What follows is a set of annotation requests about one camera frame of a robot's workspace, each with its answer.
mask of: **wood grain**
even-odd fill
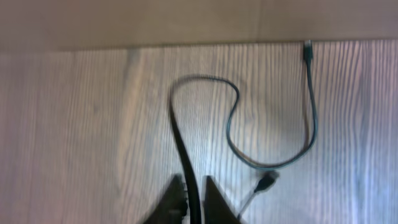
[[[232,136],[262,162],[311,131],[300,43],[0,55],[0,222],[136,223],[181,172],[169,86],[205,73],[241,90]],[[398,222],[398,41],[317,42],[315,147],[257,196],[248,223]],[[229,150],[226,85],[178,91],[177,119],[198,183],[232,206],[259,175]]]

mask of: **brown cardboard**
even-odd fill
[[[0,1],[0,50],[398,37],[396,0]]]

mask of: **black object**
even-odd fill
[[[310,143],[307,147],[302,149],[298,154],[294,157],[290,158],[287,161],[276,163],[276,164],[262,164],[257,162],[247,155],[243,154],[232,142],[230,130],[231,130],[231,122],[232,116],[235,112],[235,109],[238,105],[239,101],[239,90],[234,83],[231,81],[212,77],[208,75],[189,75],[178,79],[171,87],[171,91],[169,94],[169,115],[170,115],[170,122],[172,125],[172,130],[174,134],[175,143],[177,146],[177,151],[180,156],[180,160],[182,163],[185,181],[187,184],[187,194],[188,194],[188,204],[190,209],[190,223],[191,224],[199,224],[201,223],[201,208],[200,208],[200,199],[199,199],[199,192],[198,192],[198,185],[195,178],[195,173],[193,172],[193,168],[191,162],[189,160],[189,156],[187,154],[187,150],[185,148],[184,142],[181,137],[181,133],[178,129],[177,121],[175,119],[174,109],[173,109],[173,95],[178,90],[178,88],[188,82],[193,81],[213,81],[213,82],[223,82],[231,86],[234,91],[236,92],[236,100],[234,105],[229,112],[228,122],[226,124],[226,138],[228,141],[228,145],[234,154],[245,164],[248,166],[255,168],[257,170],[264,170],[264,171],[273,171],[276,169],[283,168],[285,166],[291,165],[302,156],[304,156],[313,146],[315,142],[315,138],[317,136],[318,131],[318,118],[317,118],[317,110],[315,107],[315,97],[313,94],[312,88],[312,79],[311,79],[311,60],[313,58],[312,52],[312,43],[305,42],[303,48],[303,59],[305,61],[305,65],[307,66],[307,81],[308,81],[308,91],[310,93],[310,101],[312,106],[312,118],[313,118],[313,133],[310,140]],[[276,172],[268,172],[258,183],[256,189],[254,189],[252,195],[250,195],[249,200],[245,203],[244,209],[247,207],[251,199],[257,195],[258,192],[263,190],[267,190],[276,180],[277,178]],[[158,207],[154,210],[152,215],[145,221],[145,223],[175,223],[181,221],[183,218],[184,211],[183,207],[179,207],[176,205],[181,204],[181,197],[176,197],[176,202],[169,202],[172,200],[171,197],[168,195],[170,192],[179,191],[180,189],[177,187],[179,184],[172,181],[169,185],[168,190],[166,190],[165,196],[163,198],[164,201],[160,201]],[[234,218],[233,213],[227,206],[224,198],[221,196],[220,192],[218,191],[215,183],[212,181],[211,178],[207,177],[206,180],[206,199],[205,199],[205,221],[206,223],[239,223],[239,219],[241,217],[241,213],[238,215],[238,218]]]

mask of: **wire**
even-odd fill
[[[310,93],[310,101],[311,101],[311,107],[312,107],[312,120],[313,120],[313,132],[311,136],[311,140],[309,144],[304,147],[300,152],[298,152],[294,157],[290,158],[287,161],[280,162],[280,163],[275,163],[275,164],[263,164],[258,161],[255,161],[254,159],[251,159],[249,156],[245,155],[243,152],[241,152],[232,142],[231,139],[231,123],[232,123],[232,117],[234,115],[234,112],[236,110],[236,107],[239,102],[239,89],[236,87],[234,83],[231,81],[225,79],[225,78],[220,78],[220,77],[214,77],[211,75],[201,75],[201,74],[195,74],[195,75],[187,75],[182,78],[179,78],[175,83],[172,84],[170,93],[169,93],[169,115],[170,115],[170,122],[172,124],[172,129],[174,133],[174,139],[177,145],[177,150],[178,154],[180,155],[183,171],[184,171],[184,176],[185,180],[187,183],[187,192],[188,192],[188,202],[189,202],[189,207],[190,207],[190,216],[191,216],[191,223],[201,223],[201,211],[200,211],[200,199],[199,199],[199,193],[198,193],[198,186],[195,178],[195,173],[193,172],[193,168],[191,165],[191,162],[189,160],[189,156],[187,154],[187,150],[185,148],[184,142],[181,137],[180,130],[177,125],[177,121],[175,119],[175,113],[173,109],[173,96],[174,93],[184,84],[194,82],[194,81],[211,81],[211,82],[222,82],[230,87],[232,87],[236,93],[236,99],[234,102],[233,107],[231,108],[231,111],[229,112],[228,116],[228,121],[226,123],[226,138],[229,147],[231,150],[234,152],[234,154],[245,164],[248,166],[257,169],[257,170],[264,170],[264,171],[272,171],[276,169],[280,169],[286,166],[289,166],[299,160],[302,156],[304,156],[313,146],[315,142],[315,138],[317,137],[317,132],[318,132],[318,117],[317,117],[317,109],[315,107],[315,97],[313,94],[313,88],[312,88],[312,79],[311,79],[311,59],[313,57],[312,55],[312,44],[311,42],[306,42],[304,44],[304,50],[303,50],[303,56],[305,60],[305,65],[307,66],[307,81],[308,81],[308,91]]]

